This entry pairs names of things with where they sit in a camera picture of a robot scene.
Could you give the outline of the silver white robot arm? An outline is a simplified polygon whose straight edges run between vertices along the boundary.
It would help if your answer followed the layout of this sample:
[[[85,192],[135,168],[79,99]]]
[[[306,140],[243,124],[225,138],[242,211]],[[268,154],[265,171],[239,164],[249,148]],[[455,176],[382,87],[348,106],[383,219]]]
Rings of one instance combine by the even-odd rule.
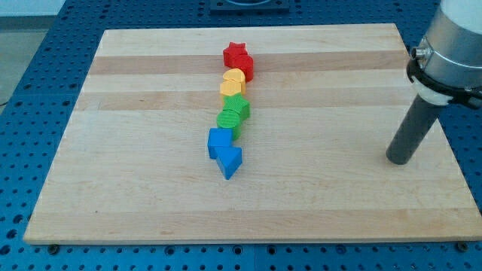
[[[481,0],[441,1],[407,76],[425,102],[481,107]]]

